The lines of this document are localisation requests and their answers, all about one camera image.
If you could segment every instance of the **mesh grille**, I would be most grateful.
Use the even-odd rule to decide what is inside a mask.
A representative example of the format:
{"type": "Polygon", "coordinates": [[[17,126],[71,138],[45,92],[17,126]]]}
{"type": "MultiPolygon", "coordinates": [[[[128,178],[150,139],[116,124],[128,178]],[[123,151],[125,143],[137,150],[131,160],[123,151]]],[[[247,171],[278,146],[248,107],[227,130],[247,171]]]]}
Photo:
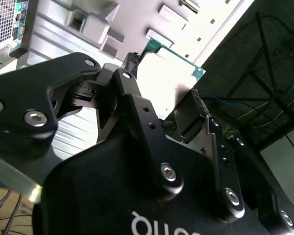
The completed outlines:
{"type": "Polygon", "coordinates": [[[16,0],[0,0],[0,43],[12,37],[16,0]]]}

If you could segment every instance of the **yellow cable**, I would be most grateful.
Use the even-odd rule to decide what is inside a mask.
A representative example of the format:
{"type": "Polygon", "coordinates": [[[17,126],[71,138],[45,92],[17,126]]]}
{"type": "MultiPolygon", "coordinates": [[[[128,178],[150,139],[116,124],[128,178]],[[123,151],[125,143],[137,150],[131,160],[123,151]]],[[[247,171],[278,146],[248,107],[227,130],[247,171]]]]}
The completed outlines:
{"type": "MultiPolygon", "coordinates": [[[[258,107],[256,107],[255,109],[259,109],[259,108],[261,108],[261,107],[263,107],[264,105],[266,105],[266,104],[268,104],[268,102],[265,102],[265,103],[263,103],[263,104],[261,104],[261,105],[259,105],[258,107]]],[[[243,114],[242,116],[240,116],[240,117],[238,117],[236,120],[240,120],[241,118],[243,118],[243,117],[245,117],[246,115],[248,115],[248,114],[250,114],[250,113],[252,113],[252,112],[254,112],[255,111],[255,109],[252,109],[252,110],[250,110],[249,112],[247,112],[247,113],[245,113],[245,114],[243,114]]],[[[231,125],[229,125],[224,131],[223,131],[223,134],[225,133],[225,132],[227,132],[227,130],[228,129],[230,129],[231,128],[231,125]]]]}

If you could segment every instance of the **ceiling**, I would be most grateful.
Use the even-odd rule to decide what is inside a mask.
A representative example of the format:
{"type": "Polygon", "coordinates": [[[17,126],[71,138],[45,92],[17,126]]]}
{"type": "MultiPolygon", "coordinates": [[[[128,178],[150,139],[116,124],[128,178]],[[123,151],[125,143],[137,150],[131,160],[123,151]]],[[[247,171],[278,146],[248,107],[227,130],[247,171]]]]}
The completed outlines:
{"type": "MultiPolygon", "coordinates": [[[[199,91],[207,92],[203,94],[202,97],[209,97],[212,95],[226,97],[248,69],[248,66],[262,47],[255,17],[256,12],[259,12],[261,16],[278,89],[286,90],[293,84],[294,1],[255,0],[202,66],[207,72],[196,85],[199,91]]],[[[272,89],[264,54],[262,54],[252,70],[272,89]]],[[[232,98],[268,98],[268,95],[255,80],[248,75],[241,86],[233,93],[232,98]]],[[[281,99],[286,105],[291,103],[291,101],[294,100],[294,89],[283,95],[281,99]]],[[[212,105],[214,107],[217,106],[235,119],[252,110],[247,105],[240,103],[224,104],[216,100],[207,101],[207,103],[208,107],[212,105]]],[[[252,107],[257,107],[264,102],[253,101],[246,103],[252,107]]],[[[262,108],[264,107],[266,108],[264,110],[265,114],[271,119],[274,119],[281,112],[281,109],[278,108],[274,102],[262,108]]],[[[294,112],[294,103],[289,107],[294,112]]],[[[251,112],[239,119],[239,122],[247,124],[249,128],[250,126],[264,124],[270,121],[269,118],[260,115],[259,112],[251,112]]],[[[220,118],[218,121],[222,124],[223,129],[227,129],[229,126],[228,123],[220,118]]],[[[290,119],[284,113],[275,119],[275,123],[278,126],[282,126],[289,121],[290,119]]],[[[274,123],[270,123],[262,128],[249,128],[249,135],[254,143],[258,143],[276,128],[274,123]]]]}

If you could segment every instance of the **green circuit board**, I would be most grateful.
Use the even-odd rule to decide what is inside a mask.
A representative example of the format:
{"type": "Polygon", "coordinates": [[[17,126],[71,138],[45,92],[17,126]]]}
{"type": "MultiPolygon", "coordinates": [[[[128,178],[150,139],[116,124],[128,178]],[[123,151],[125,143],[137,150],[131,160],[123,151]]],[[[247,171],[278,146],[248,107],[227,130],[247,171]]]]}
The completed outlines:
{"type": "Polygon", "coordinates": [[[158,42],[157,40],[154,40],[152,38],[149,40],[148,44],[146,45],[145,49],[143,50],[139,60],[141,61],[147,53],[157,53],[161,48],[164,48],[165,50],[169,51],[170,53],[177,56],[181,60],[192,65],[194,67],[194,72],[192,73],[192,76],[194,76],[196,78],[197,82],[206,73],[206,71],[204,69],[198,67],[194,63],[190,62],[187,58],[180,56],[179,54],[177,54],[176,52],[174,52],[170,48],[166,47],[165,45],[161,44],[160,42],[158,42]]]}

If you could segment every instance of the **metal frame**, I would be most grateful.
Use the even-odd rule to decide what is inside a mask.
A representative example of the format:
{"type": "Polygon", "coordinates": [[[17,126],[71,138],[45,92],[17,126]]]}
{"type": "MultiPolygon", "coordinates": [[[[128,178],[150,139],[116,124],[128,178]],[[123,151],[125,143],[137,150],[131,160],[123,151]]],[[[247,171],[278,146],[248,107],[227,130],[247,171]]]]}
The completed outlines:
{"type": "MultiPolygon", "coordinates": [[[[211,109],[212,113],[216,114],[220,119],[226,121],[227,123],[229,123],[234,128],[240,130],[241,134],[244,135],[244,138],[249,139],[249,145],[251,147],[253,147],[254,150],[261,151],[262,149],[267,147],[269,143],[273,143],[273,142],[277,141],[284,134],[287,134],[292,129],[294,129],[294,112],[291,109],[289,109],[287,107],[287,105],[285,105],[283,103],[283,101],[281,100],[281,98],[286,93],[286,91],[281,91],[281,90],[277,89],[277,85],[276,85],[275,78],[274,78],[274,72],[273,72],[273,69],[272,69],[271,61],[270,61],[270,55],[269,55],[269,51],[268,51],[268,46],[267,46],[267,42],[266,42],[266,39],[265,39],[265,34],[264,34],[264,31],[263,31],[263,27],[262,27],[261,18],[260,18],[259,13],[256,13],[256,20],[257,20],[257,24],[258,24],[258,28],[259,28],[262,47],[259,49],[259,51],[257,52],[256,56],[254,57],[253,61],[251,62],[251,64],[247,67],[244,74],[241,76],[241,78],[238,80],[238,82],[233,87],[233,89],[230,91],[230,93],[226,96],[226,98],[218,97],[218,99],[222,100],[222,101],[270,101],[270,102],[275,102],[276,105],[279,108],[281,108],[284,111],[284,113],[291,119],[291,121],[289,123],[285,124],[284,126],[279,127],[275,132],[273,132],[271,135],[269,135],[266,139],[262,140],[260,143],[255,145],[251,141],[251,139],[248,137],[247,132],[242,131],[242,127],[247,128],[246,124],[248,122],[241,123],[238,120],[235,120],[233,117],[230,117],[225,112],[218,109],[216,105],[212,105],[212,107],[210,109],[211,109]],[[262,56],[263,53],[265,54],[266,63],[267,63],[267,66],[268,66],[269,76],[270,76],[270,80],[271,80],[271,83],[272,83],[273,91],[253,71],[254,66],[257,64],[257,62],[259,61],[259,59],[260,59],[260,57],[262,56]],[[249,75],[268,94],[267,99],[231,98],[231,96],[234,94],[234,92],[241,86],[243,81],[249,75]]],[[[203,99],[204,100],[211,100],[211,99],[214,99],[214,98],[205,97],[203,99]]]]}

